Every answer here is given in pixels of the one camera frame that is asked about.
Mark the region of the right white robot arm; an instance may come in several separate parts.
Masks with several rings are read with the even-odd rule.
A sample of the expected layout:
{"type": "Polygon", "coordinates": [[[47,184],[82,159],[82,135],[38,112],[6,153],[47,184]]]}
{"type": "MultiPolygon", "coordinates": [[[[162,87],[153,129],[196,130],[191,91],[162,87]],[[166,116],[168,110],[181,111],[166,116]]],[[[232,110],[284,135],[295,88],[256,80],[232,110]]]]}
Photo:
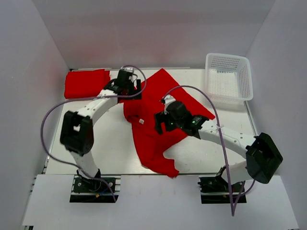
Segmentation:
{"type": "Polygon", "coordinates": [[[268,184],[283,161],[270,135],[251,136],[218,127],[203,115],[193,115],[180,101],[167,103],[154,119],[155,130],[160,135],[164,130],[178,128],[188,136],[220,144],[244,158],[243,162],[221,167],[215,178],[205,183],[211,191],[228,191],[235,183],[246,180],[268,184]]]}

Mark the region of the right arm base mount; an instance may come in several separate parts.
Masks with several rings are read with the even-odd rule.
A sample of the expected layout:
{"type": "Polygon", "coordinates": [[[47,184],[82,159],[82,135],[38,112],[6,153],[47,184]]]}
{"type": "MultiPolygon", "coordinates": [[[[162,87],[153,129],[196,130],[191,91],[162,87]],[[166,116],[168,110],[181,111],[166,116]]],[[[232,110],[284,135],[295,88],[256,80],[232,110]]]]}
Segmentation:
{"type": "MultiPolygon", "coordinates": [[[[243,182],[238,182],[233,185],[233,202],[239,194],[243,182]]],[[[201,193],[202,204],[230,204],[228,185],[218,184],[215,177],[199,177],[198,185],[201,193]]],[[[247,203],[246,196],[243,195],[245,189],[243,188],[238,204],[247,203]]]]}

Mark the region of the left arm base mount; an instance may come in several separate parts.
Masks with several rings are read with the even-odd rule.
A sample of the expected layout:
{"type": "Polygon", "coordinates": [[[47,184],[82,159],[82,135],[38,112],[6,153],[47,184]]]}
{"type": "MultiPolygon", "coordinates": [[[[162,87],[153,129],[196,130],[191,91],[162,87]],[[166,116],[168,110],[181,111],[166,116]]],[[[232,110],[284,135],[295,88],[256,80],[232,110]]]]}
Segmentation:
{"type": "Polygon", "coordinates": [[[104,177],[108,185],[100,181],[81,179],[75,175],[71,188],[70,203],[110,203],[117,201],[120,177],[104,177]]]}

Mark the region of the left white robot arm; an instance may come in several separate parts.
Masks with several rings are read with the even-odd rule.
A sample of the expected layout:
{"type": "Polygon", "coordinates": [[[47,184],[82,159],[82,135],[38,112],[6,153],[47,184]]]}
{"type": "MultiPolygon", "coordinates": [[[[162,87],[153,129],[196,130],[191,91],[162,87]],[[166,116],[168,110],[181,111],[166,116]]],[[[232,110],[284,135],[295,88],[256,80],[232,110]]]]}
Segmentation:
{"type": "Polygon", "coordinates": [[[133,78],[137,77],[134,69],[134,66],[123,66],[115,79],[110,80],[97,96],[90,98],[90,103],[64,114],[60,143],[73,156],[78,175],[86,178],[84,184],[90,191],[97,191],[101,187],[100,170],[91,153],[94,125],[120,101],[142,98],[141,80],[133,78]]]}

